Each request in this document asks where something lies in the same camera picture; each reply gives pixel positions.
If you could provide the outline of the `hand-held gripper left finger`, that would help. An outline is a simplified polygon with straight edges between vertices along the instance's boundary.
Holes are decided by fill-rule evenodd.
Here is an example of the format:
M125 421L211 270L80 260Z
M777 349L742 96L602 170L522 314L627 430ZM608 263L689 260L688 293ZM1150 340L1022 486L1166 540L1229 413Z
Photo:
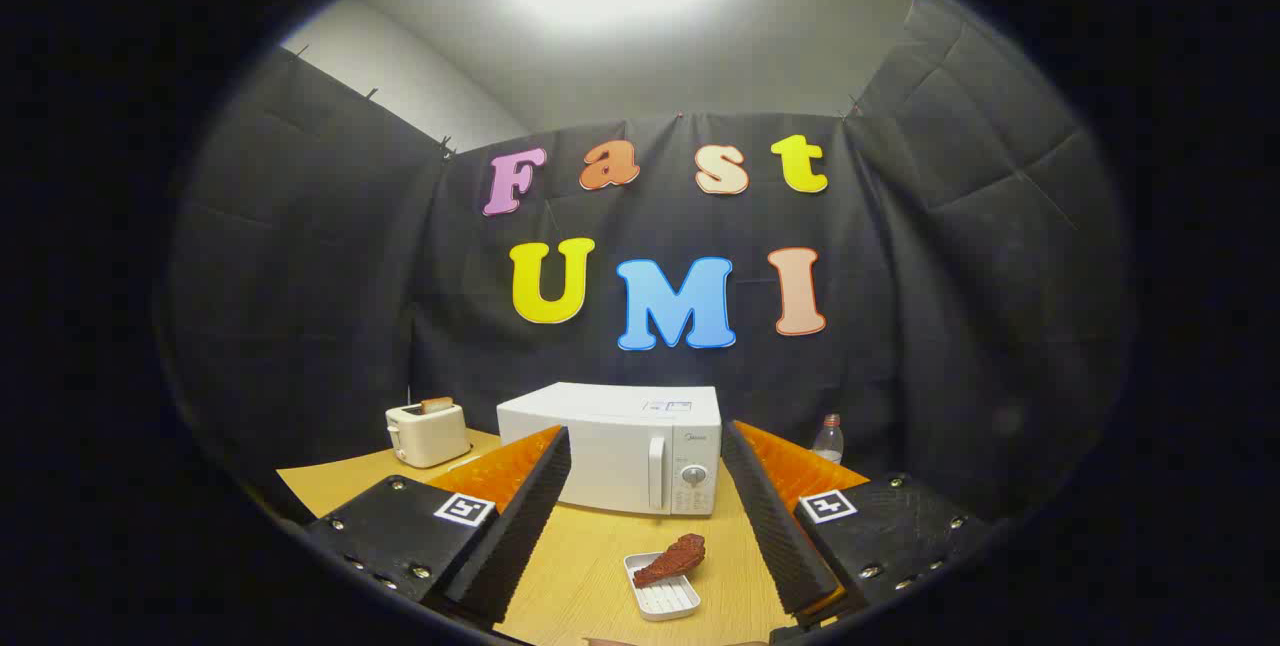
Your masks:
M509 603L572 466L554 423L424 484L388 476L305 527L356 578L484 627Z

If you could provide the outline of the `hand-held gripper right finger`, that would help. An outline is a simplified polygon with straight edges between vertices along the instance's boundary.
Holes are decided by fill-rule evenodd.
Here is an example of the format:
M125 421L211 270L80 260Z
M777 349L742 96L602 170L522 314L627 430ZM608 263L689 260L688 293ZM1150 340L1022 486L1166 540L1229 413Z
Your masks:
M751 423L727 423L721 445L782 609L800 627L920 590L993 530L922 478L864 476Z

